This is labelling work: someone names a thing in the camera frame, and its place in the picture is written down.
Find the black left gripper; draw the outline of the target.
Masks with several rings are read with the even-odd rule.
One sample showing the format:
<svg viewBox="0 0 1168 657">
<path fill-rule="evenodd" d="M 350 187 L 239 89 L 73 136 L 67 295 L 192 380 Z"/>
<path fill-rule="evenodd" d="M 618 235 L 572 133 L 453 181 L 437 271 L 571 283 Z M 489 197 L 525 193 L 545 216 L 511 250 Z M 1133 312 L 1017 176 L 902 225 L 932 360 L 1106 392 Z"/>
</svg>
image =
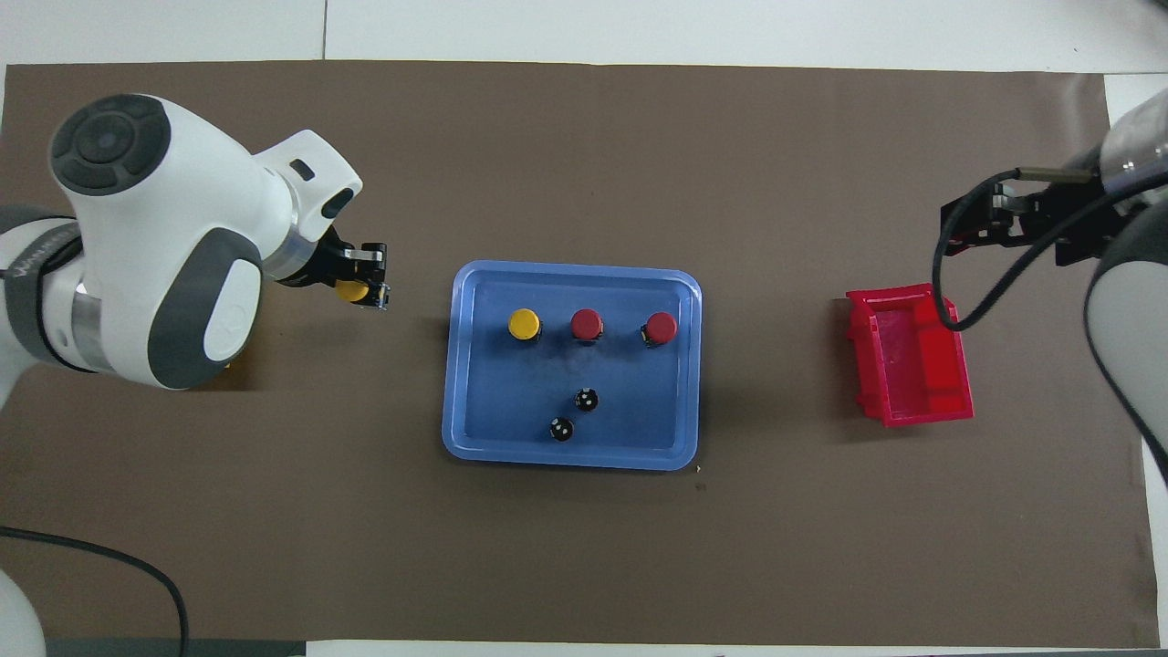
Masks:
<svg viewBox="0 0 1168 657">
<path fill-rule="evenodd" d="M 274 281 L 285 288 L 310 288 L 321 284 L 334 288 L 338 281 L 360 281 L 359 262 L 345 255 L 354 249 L 339 237 L 338 228 L 326 229 L 320 238 L 310 241 L 291 231 L 274 251 Z M 361 275 L 367 281 L 384 281 L 388 265 L 385 243 L 362 243 Z M 384 282 L 371 282 L 363 306 L 387 311 L 391 303 L 391 288 Z"/>
</svg>

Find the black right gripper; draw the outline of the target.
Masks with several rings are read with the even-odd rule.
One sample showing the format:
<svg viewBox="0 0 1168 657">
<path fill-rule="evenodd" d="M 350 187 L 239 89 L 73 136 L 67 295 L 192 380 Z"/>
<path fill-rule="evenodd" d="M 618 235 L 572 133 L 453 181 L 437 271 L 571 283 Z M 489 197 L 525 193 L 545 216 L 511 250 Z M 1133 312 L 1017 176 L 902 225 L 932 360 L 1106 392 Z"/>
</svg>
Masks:
<svg viewBox="0 0 1168 657">
<path fill-rule="evenodd" d="M 1008 230 L 1008 245 L 1033 245 L 1050 233 L 1056 267 L 1099 258 L 1107 245 L 1150 207 L 1146 194 L 1120 203 L 1103 205 L 1075 224 L 1059 228 L 1106 195 L 1101 179 L 1091 182 L 1048 184 L 1044 191 L 1018 194 L 1008 182 L 993 182 L 990 193 L 976 196 L 955 220 L 948 233 L 945 256 L 955 256 L 969 248 L 1000 245 L 1004 238 L 1001 220 L 1014 220 Z"/>
</svg>

